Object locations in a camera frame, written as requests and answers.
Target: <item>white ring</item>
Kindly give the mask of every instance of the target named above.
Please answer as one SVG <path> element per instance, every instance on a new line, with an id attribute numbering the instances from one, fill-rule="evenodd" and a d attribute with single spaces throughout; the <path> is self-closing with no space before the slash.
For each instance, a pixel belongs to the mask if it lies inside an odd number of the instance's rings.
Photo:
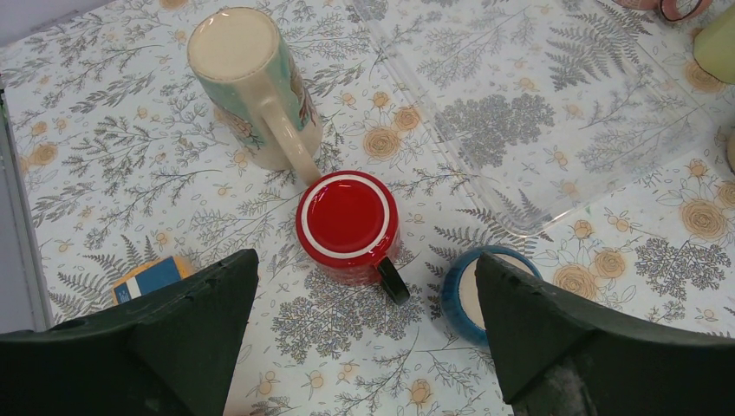
<path id="1" fill-rule="evenodd" d="M 375 240 L 373 240 L 373 242 L 370 243 L 367 247 L 361 250 L 358 250 L 358 251 L 353 251 L 351 253 L 338 253 L 336 251 L 328 250 L 324 248 L 321 244 L 316 242 L 316 240 L 314 239 L 314 236 L 311 234 L 311 230 L 309 229 L 308 212 L 309 212 L 309 206 L 311 205 L 311 201 L 314 199 L 316 194 L 324 186 L 329 185 L 338 180 L 345 180 L 345 179 L 354 180 L 364 185 L 367 185 L 370 187 L 370 189 L 372 189 L 378 195 L 378 198 L 381 199 L 381 203 L 383 204 L 383 225 L 381 226 L 381 232 L 378 233 L 378 237 L 376 237 Z M 390 217 L 390 211 L 388 210 L 388 201 L 386 199 L 386 196 L 383 194 L 381 189 L 375 183 L 373 183 L 372 181 L 368 179 L 363 178 L 362 176 L 338 175 L 338 176 L 329 178 L 325 180 L 324 182 L 321 182 L 319 186 L 312 189 L 309 195 L 306 196 L 306 198 L 303 201 L 303 208 L 301 210 L 301 227 L 303 230 L 303 234 L 306 237 L 306 240 L 309 241 L 309 244 L 311 244 L 311 246 L 314 247 L 316 251 L 319 251 L 324 256 L 329 256 L 332 258 L 339 258 L 339 259 L 347 259 L 347 258 L 355 258 L 355 257 L 362 256 L 364 254 L 367 254 L 376 245 L 378 245 L 381 242 L 381 240 L 386 236 L 389 217 Z"/>

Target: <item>cream mug handle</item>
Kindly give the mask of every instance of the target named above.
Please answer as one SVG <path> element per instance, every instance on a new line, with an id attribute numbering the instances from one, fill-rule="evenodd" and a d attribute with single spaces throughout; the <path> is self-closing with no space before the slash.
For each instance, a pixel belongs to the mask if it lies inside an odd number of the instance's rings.
<path id="1" fill-rule="evenodd" d="M 322 174 L 319 172 L 319 168 L 316 167 L 314 159 L 304 147 L 303 143 L 299 139 L 298 132 L 291 121 L 286 116 L 286 112 L 283 111 L 283 107 L 273 100 L 267 100 L 261 106 L 261 114 L 265 120 L 265 124 L 276 137 L 278 145 L 286 154 L 291 165 L 296 171 L 296 175 L 301 179 L 306 186 L 311 186 Z"/>

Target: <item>mug handle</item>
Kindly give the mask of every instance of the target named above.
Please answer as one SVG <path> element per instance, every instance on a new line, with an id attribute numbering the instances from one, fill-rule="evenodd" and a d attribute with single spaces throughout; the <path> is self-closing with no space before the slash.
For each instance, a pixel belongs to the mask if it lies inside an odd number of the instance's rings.
<path id="1" fill-rule="evenodd" d="M 388 293 L 388 297 L 397 305 L 406 302 L 411 294 L 408 292 L 406 284 L 400 278 L 398 270 L 388 257 L 381 260 L 375 267 L 381 274 L 381 287 Z"/>
<path id="2" fill-rule="evenodd" d="M 299 140 L 298 132 L 286 116 L 283 107 L 276 101 L 268 100 L 262 105 L 261 110 L 265 124 L 268 125 L 273 135 L 276 136 L 278 145 L 286 154 L 289 162 L 291 162 L 291 165 L 296 171 L 296 175 L 307 186 L 315 183 L 322 177 L 322 174 L 319 172 L 319 168 L 316 167 L 316 163 L 311 158 L 306 147 Z"/>

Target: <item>black mug handle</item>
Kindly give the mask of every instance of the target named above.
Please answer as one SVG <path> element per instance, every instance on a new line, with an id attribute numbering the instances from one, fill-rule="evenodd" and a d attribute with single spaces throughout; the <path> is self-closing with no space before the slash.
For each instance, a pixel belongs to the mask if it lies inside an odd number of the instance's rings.
<path id="1" fill-rule="evenodd" d="M 411 297 L 406 284 L 400 278 L 398 270 L 388 257 L 384 258 L 376 268 L 381 274 L 381 287 L 388 293 L 388 297 L 397 305 L 401 305 Z"/>

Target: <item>floral tablecloth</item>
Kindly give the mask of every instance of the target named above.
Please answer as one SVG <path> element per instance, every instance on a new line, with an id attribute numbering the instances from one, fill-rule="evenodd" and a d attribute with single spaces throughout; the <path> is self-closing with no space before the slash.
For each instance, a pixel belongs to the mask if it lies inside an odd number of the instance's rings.
<path id="1" fill-rule="evenodd" d="M 374 16 L 397 9 L 406 16 L 398 31 L 426 36 L 457 17 L 434 14 L 420 27 L 412 17 L 455 1 L 363 3 Z M 549 1 L 528 13 L 575 13 L 581 1 Z M 468 174 L 447 161 L 358 13 L 339 0 L 119 0 L 3 49 L 0 71 L 55 320 L 109 307 L 111 283 L 145 261 L 182 255 L 201 267 L 256 248 L 261 281 L 231 386 L 232 415 L 511 413 L 489 350 L 458 339 L 438 304 L 449 262 L 485 244 L 520 251 L 545 280 L 610 308 L 730 336 L 735 178 L 724 143 L 735 125 L 735 87 L 693 62 L 692 36 L 732 1 L 715 0 L 677 26 L 606 4 L 616 11 L 606 18 L 670 74 L 655 87 L 681 84 L 719 130 L 698 137 L 685 158 L 531 238 L 505 232 L 492 212 L 469 202 Z M 195 25 L 235 5 L 264 10 L 281 26 L 323 117 L 322 171 L 372 172 L 398 199 L 397 263 L 413 294 L 403 307 L 377 287 L 338 286 L 314 269 L 293 232 L 304 185 L 291 172 L 248 163 L 186 66 Z M 519 82 L 508 78 L 509 96 Z M 551 80 L 534 85 L 555 123 L 591 116 L 592 108 L 555 101 L 553 91 Z M 554 149 L 549 156 L 560 167 L 576 162 Z"/>

